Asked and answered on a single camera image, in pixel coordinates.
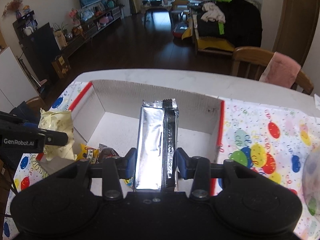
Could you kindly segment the cream white snack packet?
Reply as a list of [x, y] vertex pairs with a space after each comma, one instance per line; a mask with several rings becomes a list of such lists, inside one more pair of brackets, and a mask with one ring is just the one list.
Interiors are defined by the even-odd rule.
[[43, 153], [50, 161], [54, 157], [60, 157], [74, 161], [73, 152], [74, 126], [71, 111], [45, 111], [40, 110], [41, 117], [38, 128], [46, 130], [47, 135]]

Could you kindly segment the brown chocolate packet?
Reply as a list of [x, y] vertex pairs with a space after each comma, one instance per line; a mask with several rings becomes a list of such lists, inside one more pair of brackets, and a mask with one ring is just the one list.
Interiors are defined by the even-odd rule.
[[102, 163], [106, 158], [119, 157], [119, 154], [111, 147], [104, 144], [99, 144], [98, 163]]

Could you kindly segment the yellow snack packet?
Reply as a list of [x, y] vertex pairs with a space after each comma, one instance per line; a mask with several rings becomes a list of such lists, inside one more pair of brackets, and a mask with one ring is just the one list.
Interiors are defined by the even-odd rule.
[[80, 144], [80, 153], [77, 155], [76, 161], [87, 159], [91, 164], [96, 164], [99, 158], [99, 150], [90, 146]]

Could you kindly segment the silver foil snack pack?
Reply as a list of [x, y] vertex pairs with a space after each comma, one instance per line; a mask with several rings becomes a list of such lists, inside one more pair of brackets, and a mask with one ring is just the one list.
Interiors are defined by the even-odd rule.
[[179, 110], [175, 99], [144, 101], [140, 109], [136, 191], [174, 191]]

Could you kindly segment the chair with dark jacket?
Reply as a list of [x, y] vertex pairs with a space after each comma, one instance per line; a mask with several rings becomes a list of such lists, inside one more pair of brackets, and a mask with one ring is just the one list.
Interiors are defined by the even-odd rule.
[[10, 111], [10, 114], [27, 120], [33, 124], [38, 124], [41, 118], [40, 110], [47, 111], [48, 106], [41, 97], [36, 96], [20, 103], [17, 107]]

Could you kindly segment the white cabinet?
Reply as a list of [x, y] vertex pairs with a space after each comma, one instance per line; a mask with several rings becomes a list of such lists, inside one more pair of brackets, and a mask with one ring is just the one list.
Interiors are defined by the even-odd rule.
[[1, 111], [9, 113], [23, 101], [39, 96], [10, 47], [1, 51], [0, 68]]

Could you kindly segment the red cardboard box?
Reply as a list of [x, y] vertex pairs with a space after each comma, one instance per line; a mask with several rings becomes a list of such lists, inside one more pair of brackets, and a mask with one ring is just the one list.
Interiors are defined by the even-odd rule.
[[100, 144], [124, 156], [136, 148], [133, 188], [189, 192], [175, 166], [175, 151], [217, 159], [221, 144], [223, 100], [184, 90], [117, 80], [93, 80], [82, 90], [69, 89], [51, 110], [42, 112], [42, 129], [65, 132], [65, 147], [48, 146], [48, 159], [74, 160], [81, 144]]

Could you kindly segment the balloon birthday tablecloth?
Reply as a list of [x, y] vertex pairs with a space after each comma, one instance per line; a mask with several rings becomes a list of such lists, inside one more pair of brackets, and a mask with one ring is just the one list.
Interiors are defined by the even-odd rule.
[[52, 111], [67, 109], [67, 99], [75, 154], [81, 144], [104, 144], [124, 155], [137, 144], [142, 103], [175, 99], [177, 146], [191, 156], [214, 163], [232, 159], [299, 197], [304, 162], [309, 154], [319, 156], [319, 119], [297, 109], [116, 80], [74, 82]]

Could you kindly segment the clear plastic bag of goods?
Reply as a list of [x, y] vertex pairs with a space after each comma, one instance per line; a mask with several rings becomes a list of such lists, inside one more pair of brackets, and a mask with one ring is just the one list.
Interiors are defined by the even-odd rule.
[[306, 158], [303, 167], [303, 197], [309, 213], [319, 220], [320, 191], [319, 148], [314, 149]]

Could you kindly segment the wooden chair with pink cloth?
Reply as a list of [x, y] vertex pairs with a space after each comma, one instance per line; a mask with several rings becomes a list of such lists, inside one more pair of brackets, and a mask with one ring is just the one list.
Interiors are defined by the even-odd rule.
[[302, 88], [310, 95], [314, 85], [302, 71], [301, 65], [294, 59], [279, 52], [271, 52], [258, 47], [238, 47], [233, 51], [232, 76], [237, 76], [240, 64], [247, 64], [245, 78], [248, 78], [252, 66], [256, 66], [254, 79], [272, 85]]

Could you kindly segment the dark tv console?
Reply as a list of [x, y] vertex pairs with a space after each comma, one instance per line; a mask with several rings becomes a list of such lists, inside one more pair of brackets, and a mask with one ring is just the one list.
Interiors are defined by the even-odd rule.
[[57, 55], [52, 62], [52, 66], [55, 69], [58, 77], [63, 79], [67, 76], [71, 70], [68, 58], [74, 54], [82, 45], [92, 42], [93, 37], [98, 35], [104, 29], [106, 29], [113, 22], [116, 22], [121, 18], [120, 6], [113, 7], [102, 11], [98, 16], [93, 16], [82, 25], [82, 31], [77, 36], [67, 42], [67, 46], [61, 49], [61, 53]]

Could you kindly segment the sofa with dark clothes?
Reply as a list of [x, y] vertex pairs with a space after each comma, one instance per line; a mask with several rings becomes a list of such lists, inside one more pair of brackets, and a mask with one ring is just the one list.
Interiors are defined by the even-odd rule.
[[181, 39], [195, 37], [200, 50], [233, 52], [238, 47], [260, 47], [260, 10], [248, 0], [213, 0], [192, 7], [189, 26]]

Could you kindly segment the wooden door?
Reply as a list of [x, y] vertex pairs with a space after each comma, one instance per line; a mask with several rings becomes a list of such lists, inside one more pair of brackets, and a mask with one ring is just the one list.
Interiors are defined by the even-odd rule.
[[309, 53], [319, 17], [319, 0], [283, 0], [273, 51], [303, 65]]

